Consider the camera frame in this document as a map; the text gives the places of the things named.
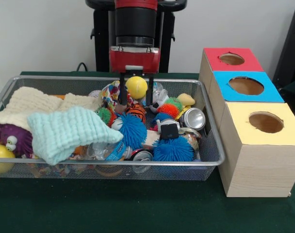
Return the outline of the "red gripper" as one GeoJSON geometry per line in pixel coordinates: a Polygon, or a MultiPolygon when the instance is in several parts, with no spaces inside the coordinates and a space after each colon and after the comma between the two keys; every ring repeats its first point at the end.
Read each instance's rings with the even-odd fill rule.
{"type": "MultiPolygon", "coordinates": [[[[127,105],[127,91],[124,85],[125,72],[141,70],[143,73],[155,74],[159,71],[160,49],[151,47],[111,46],[109,59],[113,72],[120,74],[120,104],[127,105]]],[[[154,76],[149,75],[147,89],[147,106],[153,103],[154,76]]]]}

